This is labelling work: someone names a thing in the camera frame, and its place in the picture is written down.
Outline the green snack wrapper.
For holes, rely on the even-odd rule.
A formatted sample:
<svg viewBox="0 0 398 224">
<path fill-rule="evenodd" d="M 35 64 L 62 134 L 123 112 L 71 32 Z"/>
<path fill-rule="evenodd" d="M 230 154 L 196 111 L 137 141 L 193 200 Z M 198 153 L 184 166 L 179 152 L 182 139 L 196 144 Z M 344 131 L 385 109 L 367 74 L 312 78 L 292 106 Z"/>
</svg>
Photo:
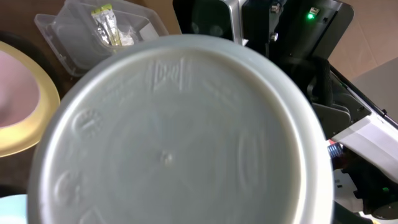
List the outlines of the green snack wrapper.
<svg viewBox="0 0 398 224">
<path fill-rule="evenodd" d="M 121 46 L 116 16 L 111 4 L 105 4 L 94 9 L 91 16 L 96 23 L 96 30 L 101 40 L 110 46 Z"/>
</svg>

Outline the light blue bowl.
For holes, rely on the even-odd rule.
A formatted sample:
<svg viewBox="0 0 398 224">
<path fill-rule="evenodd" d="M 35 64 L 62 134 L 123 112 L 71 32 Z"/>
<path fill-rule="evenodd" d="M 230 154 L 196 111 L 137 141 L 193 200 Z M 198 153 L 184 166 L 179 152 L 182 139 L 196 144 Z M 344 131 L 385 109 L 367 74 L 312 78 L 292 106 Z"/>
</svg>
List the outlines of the light blue bowl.
<svg viewBox="0 0 398 224">
<path fill-rule="evenodd" d="M 1 198 L 1 224 L 27 224 L 27 195 Z"/>
</svg>

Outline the pink bowl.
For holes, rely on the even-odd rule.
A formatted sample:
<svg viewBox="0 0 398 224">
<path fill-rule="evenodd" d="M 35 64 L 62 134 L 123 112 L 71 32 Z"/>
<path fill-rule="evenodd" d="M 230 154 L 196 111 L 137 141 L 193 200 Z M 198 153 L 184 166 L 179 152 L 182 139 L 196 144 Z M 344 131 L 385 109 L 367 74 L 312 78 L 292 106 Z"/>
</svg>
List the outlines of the pink bowl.
<svg viewBox="0 0 398 224">
<path fill-rule="evenodd" d="M 1 127 L 20 123 L 36 109 L 40 99 L 32 72 L 19 60 L 1 52 Z"/>
</svg>

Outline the white plastic cup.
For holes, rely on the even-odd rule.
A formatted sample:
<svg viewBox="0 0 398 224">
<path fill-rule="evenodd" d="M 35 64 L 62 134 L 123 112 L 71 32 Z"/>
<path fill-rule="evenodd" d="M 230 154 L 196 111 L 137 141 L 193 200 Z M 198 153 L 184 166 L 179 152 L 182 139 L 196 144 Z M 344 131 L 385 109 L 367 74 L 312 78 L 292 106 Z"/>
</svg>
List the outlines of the white plastic cup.
<svg viewBox="0 0 398 224">
<path fill-rule="evenodd" d="M 170 35 L 102 61 L 37 146 L 29 223 L 330 223 L 308 100 L 255 51 Z"/>
</svg>

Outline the white paper napkin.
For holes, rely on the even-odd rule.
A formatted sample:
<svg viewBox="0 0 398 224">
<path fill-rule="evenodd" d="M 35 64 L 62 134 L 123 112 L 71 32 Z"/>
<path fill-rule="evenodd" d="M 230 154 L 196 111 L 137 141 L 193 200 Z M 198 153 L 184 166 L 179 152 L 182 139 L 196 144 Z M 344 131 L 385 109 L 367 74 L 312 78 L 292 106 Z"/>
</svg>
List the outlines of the white paper napkin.
<svg viewBox="0 0 398 224">
<path fill-rule="evenodd" d="M 121 26 L 118 28 L 119 39 L 122 46 L 131 46 L 139 42 L 135 30 L 131 26 Z"/>
</svg>

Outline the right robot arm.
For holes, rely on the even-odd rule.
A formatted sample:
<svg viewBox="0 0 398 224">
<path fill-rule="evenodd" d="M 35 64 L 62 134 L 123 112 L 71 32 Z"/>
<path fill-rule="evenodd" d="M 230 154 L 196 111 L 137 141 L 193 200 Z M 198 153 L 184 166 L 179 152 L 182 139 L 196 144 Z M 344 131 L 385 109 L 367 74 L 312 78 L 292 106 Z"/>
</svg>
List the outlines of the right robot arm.
<svg viewBox="0 0 398 224">
<path fill-rule="evenodd" d="M 329 63 L 353 20 L 333 0 L 173 0 L 184 34 L 221 37 L 281 68 L 316 112 L 335 177 L 334 223 L 397 220 L 397 123 Z"/>
</svg>

